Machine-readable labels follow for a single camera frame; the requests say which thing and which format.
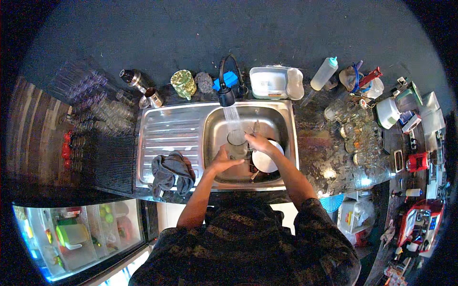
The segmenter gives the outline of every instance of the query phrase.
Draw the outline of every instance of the stainless steel sink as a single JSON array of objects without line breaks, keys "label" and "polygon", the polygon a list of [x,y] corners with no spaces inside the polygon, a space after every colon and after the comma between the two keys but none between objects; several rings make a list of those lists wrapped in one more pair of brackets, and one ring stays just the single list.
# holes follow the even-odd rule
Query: stainless steel sink
[{"label": "stainless steel sink", "polygon": [[[293,108],[290,101],[255,100],[236,102],[242,127],[259,120],[263,136],[283,147],[285,156],[299,166]],[[178,150],[196,174],[196,184],[222,144],[227,143],[227,124],[219,103],[193,103],[157,109],[145,109],[140,124],[136,186],[147,187],[154,177],[151,161],[157,155]],[[212,191],[229,189],[285,189],[278,171],[260,173],[251,181],[250,160],[218,175]]]}]

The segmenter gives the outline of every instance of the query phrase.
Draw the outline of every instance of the faucet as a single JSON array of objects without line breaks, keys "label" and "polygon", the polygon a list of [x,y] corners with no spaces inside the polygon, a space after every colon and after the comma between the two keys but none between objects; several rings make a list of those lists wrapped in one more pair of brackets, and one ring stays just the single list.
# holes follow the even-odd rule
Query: faucet
[{"label": "faucet", "polygon": [[233,54],[229,54],[221,59],[221,62],[219,63],[219,91],[218,91],[218,100],[219,104],[222,107],[228,107],[231,106],[235,103],[235,94],[232,88],[227,87],[226,83],[224,82],[224,64],[226,61],[232,58],[235,63],[235,68],[237,69],[237,77],[239,79],[239,93],[240,93],[240,88],[243,89],[243,94],[245,94],[248,91],[248,88],[245,86],[245,83],[242,78],[242,73],[240,72],[239,66],[237,64],[237,60],[235,59],[235,56]]}]

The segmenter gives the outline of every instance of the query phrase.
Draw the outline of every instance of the dark towel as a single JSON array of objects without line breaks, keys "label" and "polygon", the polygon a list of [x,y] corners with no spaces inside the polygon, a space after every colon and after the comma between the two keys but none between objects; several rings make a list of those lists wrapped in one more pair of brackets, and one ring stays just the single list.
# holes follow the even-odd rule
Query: dark towel
[{"label": "dark towel", "polygon": [[185,159],[178,151],[172,151],[166,157],[159,155],[153,159],[151,169],[154,181],[150,186],[154,197],[159,197],[161,190],[170,190],[176,182],[176,193],[183,196],[194,186],[194,173],[186,165]]}]

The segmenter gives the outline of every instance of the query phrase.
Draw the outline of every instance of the hand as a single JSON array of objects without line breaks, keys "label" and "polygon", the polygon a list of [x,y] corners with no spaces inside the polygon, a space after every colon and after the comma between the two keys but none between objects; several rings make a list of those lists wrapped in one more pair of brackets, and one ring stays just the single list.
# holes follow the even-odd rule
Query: hand
[{"label": "hand", "polygon": [[212,164],[207,168],[209,172],[216,176],[216,174],[221,173],[232,166],[239,165],[245,160],[230,160],[228,159],[228,154],[226,152],[226,145],[221,145],[219,148],[218,154],[216,154]]},{"label": "hand", "polygon": [[272,143],[270,143],[269,140],[263,137],[260,133],[255,133],[255,136],[245,134],[245,139],[250,144],[250,147],[253,147],[256,150],[268,155],[276,149],[276,147],[272,145]]}]

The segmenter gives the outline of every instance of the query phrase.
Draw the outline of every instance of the dark gray wall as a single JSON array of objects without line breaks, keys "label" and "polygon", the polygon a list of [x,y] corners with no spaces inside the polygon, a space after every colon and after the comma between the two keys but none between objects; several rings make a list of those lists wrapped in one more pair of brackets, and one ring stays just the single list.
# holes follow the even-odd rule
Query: dark gray wall
[{"label": "dark gray wall", "polygon": [[216,75],[234,53],[242,69],[282,64],[312,77],[323,59],[380,66],[385,87],[400,76],[435,91],[445,114],[455,100],[434,47],[398,1],[64,1],[48,18],[22,74],[47,85],[67,59],[92,55],[109,73],[148,73],[159,86],[179,69]]}]

